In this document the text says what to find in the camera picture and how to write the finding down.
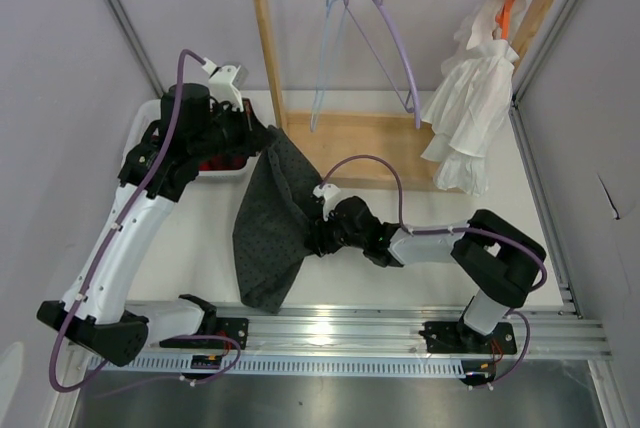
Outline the dark grey dotted skirt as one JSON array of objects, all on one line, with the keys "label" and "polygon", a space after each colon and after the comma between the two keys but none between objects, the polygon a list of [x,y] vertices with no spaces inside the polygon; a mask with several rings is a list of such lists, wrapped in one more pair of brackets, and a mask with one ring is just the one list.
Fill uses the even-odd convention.
[{"label": "dark grey dotted skirt", "polygon": [[267,144],[255,164],[238,210],[233,255],[241,302],[277,313],[312,251],[310,225],[322,209],[313,190],[322,177],[285,132],[267,129]]}]

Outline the light blue wire hanger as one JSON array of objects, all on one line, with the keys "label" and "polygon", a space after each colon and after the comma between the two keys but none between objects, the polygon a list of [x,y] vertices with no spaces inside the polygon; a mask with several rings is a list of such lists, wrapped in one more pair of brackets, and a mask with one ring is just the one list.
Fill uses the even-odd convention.
[{"label": "light blue wire hanger", "polygon": [[314,90],[314,99],[311,107],[311,116],[309,122],[309,128],[312,133],[317,129],[317,125],[320,119],[324,98],[326,94],[327,84],[329,80],[329,70],[333,62],[333,57],[336,50],[337,43],[334,43],[332,49],[328,48],[329,36],[331,33],[331,12],[334,5],[340,0],[325,0],[325,13],[324,24],[322,31],[322,38],[320,44],[320,54],[318,61],[318,70],[316,76],[316,84]]}]

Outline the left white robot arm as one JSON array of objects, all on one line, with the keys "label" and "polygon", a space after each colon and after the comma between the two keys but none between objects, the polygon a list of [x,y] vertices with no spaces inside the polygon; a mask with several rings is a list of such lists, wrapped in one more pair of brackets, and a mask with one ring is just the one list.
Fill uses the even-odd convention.
[{"label": "left white robot arm", "polygon": [[41,304],[37,318],[71,342],[122,367],[148,345],[189,341],[209,346],[217,309],[195,296],[134,303],[132,282],[164,220],[215,157],[251,157],[268,133],[238,88],[210,82],[171,87],[141,107],[134,145],[118,174],[111,214],[91,258],[59,301]]}]

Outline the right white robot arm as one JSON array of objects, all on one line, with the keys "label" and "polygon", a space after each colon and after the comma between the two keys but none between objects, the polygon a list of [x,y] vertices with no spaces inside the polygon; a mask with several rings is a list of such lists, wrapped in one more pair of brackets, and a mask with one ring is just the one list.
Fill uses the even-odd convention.
[{"label": "right white robot arm", "polygon": [[424,324],[420,334],[430,353],[515,353],[513,330],[503,318],[547,279],[545,249],[487,209],[454,225],[408,228],[380,221],[352,196],[311,223],[305,245],[319,257],[357,248],[380,267],[458,265],[478,291],[458,321]]}]

